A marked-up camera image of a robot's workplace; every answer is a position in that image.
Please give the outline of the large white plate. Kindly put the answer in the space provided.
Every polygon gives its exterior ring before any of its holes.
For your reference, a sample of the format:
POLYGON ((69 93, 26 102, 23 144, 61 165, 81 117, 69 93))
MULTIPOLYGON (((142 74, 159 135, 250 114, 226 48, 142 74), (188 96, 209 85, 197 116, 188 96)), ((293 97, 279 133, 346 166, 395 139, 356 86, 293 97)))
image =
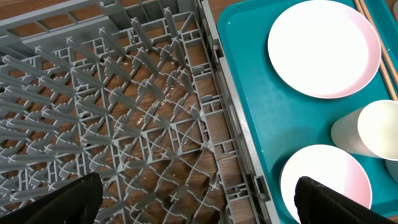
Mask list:
POLYGON ((293 89, 333 99, 362 90, 381 63, 381 41, 357 10, 336 1, 304 1, 273 23, 267 51, 277 74, 293 89))

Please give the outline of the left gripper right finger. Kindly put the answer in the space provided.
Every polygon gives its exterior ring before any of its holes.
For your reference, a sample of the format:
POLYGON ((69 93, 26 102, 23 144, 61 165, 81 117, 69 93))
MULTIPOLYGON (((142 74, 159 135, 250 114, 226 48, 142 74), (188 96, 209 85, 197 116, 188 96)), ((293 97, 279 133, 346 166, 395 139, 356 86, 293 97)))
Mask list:
POLYGON ((301 224, 396 224, 307 176, 295 186, 294 204, 301 224))

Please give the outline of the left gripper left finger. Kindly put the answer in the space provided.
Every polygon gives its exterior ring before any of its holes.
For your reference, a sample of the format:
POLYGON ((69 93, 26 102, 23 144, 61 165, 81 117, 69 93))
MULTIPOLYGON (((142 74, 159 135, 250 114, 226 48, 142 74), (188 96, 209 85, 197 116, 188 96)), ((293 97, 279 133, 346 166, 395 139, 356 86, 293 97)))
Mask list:
POLYGON ((1 223, 93 223, 102 203, 101 177, 92 172, 1 217, 1 223))

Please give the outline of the grey plastic dish rack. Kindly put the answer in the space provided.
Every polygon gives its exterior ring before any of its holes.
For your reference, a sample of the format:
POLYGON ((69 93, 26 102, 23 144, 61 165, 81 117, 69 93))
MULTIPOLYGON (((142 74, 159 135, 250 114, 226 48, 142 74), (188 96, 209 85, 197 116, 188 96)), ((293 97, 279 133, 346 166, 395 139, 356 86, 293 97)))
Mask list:
POLYGON ((1 215, 95 172, 96 223, 278 223, 229 1, 2 1, 1 215))

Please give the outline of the left wooden chopstick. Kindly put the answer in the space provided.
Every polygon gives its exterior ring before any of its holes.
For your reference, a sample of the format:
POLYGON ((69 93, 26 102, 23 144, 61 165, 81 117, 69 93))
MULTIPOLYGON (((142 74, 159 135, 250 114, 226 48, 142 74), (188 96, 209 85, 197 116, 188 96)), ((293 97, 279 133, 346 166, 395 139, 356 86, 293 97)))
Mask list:
POLYGON ((357 10, 370 22, 380 40, 382 56, 379 70, 390 98, 394 101, 397 101, 397 93, 395 91, 395 87, 397 84, 397 72, 394 64, 392 63, 392 60, 387 53, 387 49, 384 45, 384 42, 382 41, 377 26, 375 25, 372 16, 370 15, 366 3, 363 0, 354 0, 354 4, 357 10))

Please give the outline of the white paper cup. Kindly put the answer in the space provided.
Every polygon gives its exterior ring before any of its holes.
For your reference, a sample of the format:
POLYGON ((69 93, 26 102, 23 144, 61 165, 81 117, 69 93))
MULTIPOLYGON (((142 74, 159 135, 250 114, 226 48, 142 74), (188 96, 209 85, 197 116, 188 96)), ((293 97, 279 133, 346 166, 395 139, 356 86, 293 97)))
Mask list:
POLYGON ((397 102, 374 101, 337 120, 331 128, 333 143, 362 156, 397 160, 397 102))

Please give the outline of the small white plate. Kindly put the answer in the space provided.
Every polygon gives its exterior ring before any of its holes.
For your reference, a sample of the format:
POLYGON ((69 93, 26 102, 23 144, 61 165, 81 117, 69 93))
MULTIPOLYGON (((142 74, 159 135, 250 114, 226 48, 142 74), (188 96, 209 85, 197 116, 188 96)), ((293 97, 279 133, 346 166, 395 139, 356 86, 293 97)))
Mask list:
POLYGON ((335 146, 316 144, 294 153, 280 174, 280 191, 287 211, 299 221, 294 204, 295 186, 307 176, 370 209, 373 192, 362 165, 346 151, 335 146))

